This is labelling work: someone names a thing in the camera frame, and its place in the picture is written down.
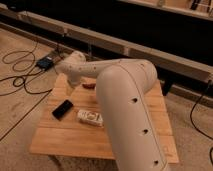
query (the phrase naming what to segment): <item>floor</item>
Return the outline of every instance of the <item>floor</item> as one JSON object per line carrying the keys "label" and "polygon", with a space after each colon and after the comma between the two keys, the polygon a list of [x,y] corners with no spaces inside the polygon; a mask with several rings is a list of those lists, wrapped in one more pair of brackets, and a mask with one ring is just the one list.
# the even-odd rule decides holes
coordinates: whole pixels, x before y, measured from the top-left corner
{"label": "floor", "polygon": [[[16,50],[32,50],[35,42],[0,29],[0,58]],[[38,44],[35,55],[41,58],[49,53],[51,48]],[[21,63],[17,68],[26,66],[29,61]],[[3,64],[0,60],[0,79],[20,73],[12,70],[12,64]],[[27,86],[31,91],[44,91],[53,87],[57,75],[54,70],[38,77]],[[11,80],[0,82],[0,95],[14,91]],[[173,88],[165,97],[171,125],[180,158],[179,164],[171,165],[174,171],[211,171],[213,169],[209,160],[209,149],[213,142],[196,132],[190,124],[189,113],[194,104],[193,100],[183,97],[182,90]],[[24,116],[42,97],[42,95],[29,95],[20,90],[17,93],[0,96],[0,138]],[[0,170],[2,171],[56,171],[58,168],[44,155],[29,153],[29,146],[36,129],[47,98],[40,103],[18,126],[0,141]],[[208,106],[198,105],[195,109],[195,120],[199,127],[213,136],[213,102],[209,99]],[[116,164],[111,160],[96,160],[84,158],[71,158],[58,156],[63,170],[69,171],[113,171]]]}

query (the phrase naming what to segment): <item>wooden table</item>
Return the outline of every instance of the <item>wooden table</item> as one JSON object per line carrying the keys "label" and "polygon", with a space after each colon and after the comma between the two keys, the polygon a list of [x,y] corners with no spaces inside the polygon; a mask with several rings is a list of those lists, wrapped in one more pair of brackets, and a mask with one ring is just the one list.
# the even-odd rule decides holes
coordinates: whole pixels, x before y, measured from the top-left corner
{"label": "wooden table", "polygon": [[[84,82],[95,80],[84,78]],[[169,163],[177,163],[178,155],[159,81],[145,98],[167,160]],[[70,99],[74,108],[58,121],[51,112],[65,99]],[[79,109],[100,112],[94,90],[80,85],[72,91],[66,76],[60,74],[32,139],[30,152],[114,159],[105,129],[80,123],[76,118]]]}

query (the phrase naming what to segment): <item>black phone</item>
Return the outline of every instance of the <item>black phone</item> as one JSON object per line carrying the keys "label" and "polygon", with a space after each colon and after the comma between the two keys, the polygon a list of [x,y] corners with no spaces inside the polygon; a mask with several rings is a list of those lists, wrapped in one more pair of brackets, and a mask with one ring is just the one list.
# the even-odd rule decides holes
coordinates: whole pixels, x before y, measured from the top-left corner
{"label": "black phone", "polygon": [[65,100],[62,104],[60,104],[53,112],[53,116],[60,120],[64,114],[70,109],[73,107],[73,104],[71,101],[69,100]]}

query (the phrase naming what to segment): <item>white robotic arm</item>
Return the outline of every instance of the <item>white robotic arm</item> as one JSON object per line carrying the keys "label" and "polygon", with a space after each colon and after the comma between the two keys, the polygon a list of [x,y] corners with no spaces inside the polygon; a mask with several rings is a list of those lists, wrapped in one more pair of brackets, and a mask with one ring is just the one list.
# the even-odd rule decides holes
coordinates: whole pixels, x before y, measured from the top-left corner
{"label": "white robotic arm", "polygon": [[97,78],[97,100],[119,170],[169,170],[144,100],[157,78],[149,61],[86,62],[84,55],[75,51],[57,68],[72,86],[81,76]]}

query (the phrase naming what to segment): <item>screw hole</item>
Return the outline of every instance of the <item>screw hole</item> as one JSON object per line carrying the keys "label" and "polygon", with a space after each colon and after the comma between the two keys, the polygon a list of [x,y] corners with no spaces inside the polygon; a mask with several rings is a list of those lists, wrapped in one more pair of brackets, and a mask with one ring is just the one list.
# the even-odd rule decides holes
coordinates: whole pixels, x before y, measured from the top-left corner
{"label": "screw hole", "polygon": [[147,134],[148,132],[149,132],[148,129],[143,130],[144,135]]}
{"label": "screw hole", "polygon": [[138,101],[137,98],[132,99],[132,102],[133,102],[133,103],[136,103],[137,101]]}
{"label": "screw hole", "polygon": [[159,163],[159,161],[158,161],[158,160],[154,161],[154,166],[157,166],[157,165],[158,165],[158,163]]}

